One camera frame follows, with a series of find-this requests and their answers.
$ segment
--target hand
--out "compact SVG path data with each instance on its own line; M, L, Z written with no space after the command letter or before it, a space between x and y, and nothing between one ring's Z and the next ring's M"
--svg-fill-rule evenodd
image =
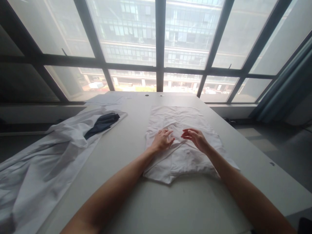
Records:
M162 151L170 147L175 140L175 138L172 138L171 140L168 139L172 132L173 131L169 131L168 129L159 130L155 136L151 148L155 151Z
M184 129L181 137L186 140L191 140L204 154L207 154L207 150L211 147L200 130L194 128Z

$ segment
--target forearm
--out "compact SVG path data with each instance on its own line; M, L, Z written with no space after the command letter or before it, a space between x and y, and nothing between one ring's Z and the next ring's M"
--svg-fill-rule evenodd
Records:
M92 227L94 233L100 231L128 197L154 154L155 150L148 148L143 154L107 180L83 204L64 228L63 233L70 233L67 230L73 230L72 225L79 223L87 225L86 229Z
M206 155L256 230L260 233L295 233L285 217L267 197L233 168L215 149L211 146L207 147Z

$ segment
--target blue curtain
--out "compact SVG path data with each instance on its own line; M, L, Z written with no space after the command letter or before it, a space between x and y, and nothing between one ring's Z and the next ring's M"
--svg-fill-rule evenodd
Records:
M285 120L312 92L312 37L289 63L249 117L264 123Z

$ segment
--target white shirt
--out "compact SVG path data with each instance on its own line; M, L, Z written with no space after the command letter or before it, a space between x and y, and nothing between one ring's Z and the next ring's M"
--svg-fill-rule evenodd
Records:
M170 137L175 137L175 141L169 149L155 156L144 171L144 177L166 184L170 184L180 175L190 173L205 173L219 178L208 157L200 152L192 141L181 138L182 130L186 128L202 131L208 143L234 168L239 170L224 149L219 136L198 109L192 107L152 107L145 135L146 148L151 146L155 135L163 128L173 130Z
M108 113L119 120L88 140L96 120ZM36 233L69 188L101 136L127 113L98 108L49 128L41 140L0 164L0 230Z

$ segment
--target white wall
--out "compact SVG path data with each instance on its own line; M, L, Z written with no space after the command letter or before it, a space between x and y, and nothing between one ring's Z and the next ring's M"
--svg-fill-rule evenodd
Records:
M256 104L229 104L218 105L208 104L222 118L247 119L250 113L256 108Z
M294 109L286 119L291 125L302 125L312 119L312 92Z
M82 111L86 106L1 106L0 118L8 124L54 123L58 119L68 119Z

